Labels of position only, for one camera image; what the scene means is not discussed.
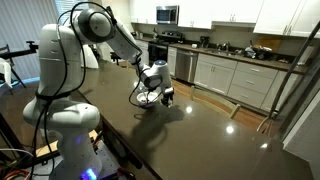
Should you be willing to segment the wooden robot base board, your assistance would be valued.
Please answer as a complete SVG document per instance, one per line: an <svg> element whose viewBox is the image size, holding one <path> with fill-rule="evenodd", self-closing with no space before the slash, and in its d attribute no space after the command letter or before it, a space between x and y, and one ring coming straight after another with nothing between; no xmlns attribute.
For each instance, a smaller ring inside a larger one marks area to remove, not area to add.
<svg viewBox="0 0 320 180"><path fill-rule="evenodd" d="M49 145L38 148L36 150L36 156L44 157L45 155L48 155L50 153L60 152L65 147L70 147L71 149L73 149L73 144L68 145L64 140L57 140L50 143Z"/></svg>

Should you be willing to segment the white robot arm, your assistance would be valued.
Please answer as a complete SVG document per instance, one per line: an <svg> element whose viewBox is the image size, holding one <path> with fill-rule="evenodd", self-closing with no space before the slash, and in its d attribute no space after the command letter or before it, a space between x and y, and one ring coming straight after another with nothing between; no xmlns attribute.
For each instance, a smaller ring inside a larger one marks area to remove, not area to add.
<svg viewBox="0 0 320 180"><path fill-rule="evenodd" d="M167 63L157 60L151 67L143 64L141 49L109 7L73 14L68 26L43 26L39 43L40 82L34 99L23 110L23 117L33 126L61 135L57 148L62 161L50 173L49 180L94 180L102 170L102 162L89 138L89 132L100 121L99 110L69 99L71 92L82 83L83 46L101 42L132 64L148 90L159 88L162 91L163 105L173 100L174 89Z"/></svg>

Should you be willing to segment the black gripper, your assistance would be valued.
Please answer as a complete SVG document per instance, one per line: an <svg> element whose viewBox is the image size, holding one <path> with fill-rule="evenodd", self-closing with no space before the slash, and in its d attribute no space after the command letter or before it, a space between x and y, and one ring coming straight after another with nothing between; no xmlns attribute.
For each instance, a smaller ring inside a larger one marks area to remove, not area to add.
<svg viewBox="0 0 320 180"><path fill-rule="evenodd" d="M165 90L164 94L163 94L163 97L161 99L162 105L164 105L166 107L168 106L169 108L172 107L174 105L173 95L174 95L174 90L173 89Z"/></svg>

